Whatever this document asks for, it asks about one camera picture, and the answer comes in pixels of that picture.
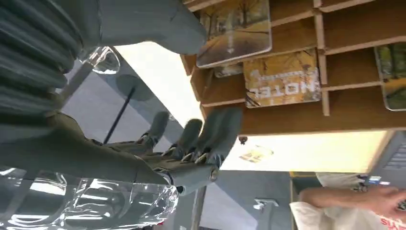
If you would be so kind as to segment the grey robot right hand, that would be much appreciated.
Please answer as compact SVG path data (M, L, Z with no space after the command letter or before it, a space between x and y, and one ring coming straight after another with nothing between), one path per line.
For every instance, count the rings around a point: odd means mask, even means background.
M86 48L155 42L193 54L205 42L179 0L3 0L0 3L0 160L21 169L141 181L146 164L53 121Z

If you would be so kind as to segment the person's left hand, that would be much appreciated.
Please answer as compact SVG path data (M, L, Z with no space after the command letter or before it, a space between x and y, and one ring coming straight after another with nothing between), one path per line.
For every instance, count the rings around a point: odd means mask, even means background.
M399 204L406 199L405 190L391 186L374 186L364 195L364 209L387 218L406 219L406 212L399 208Z

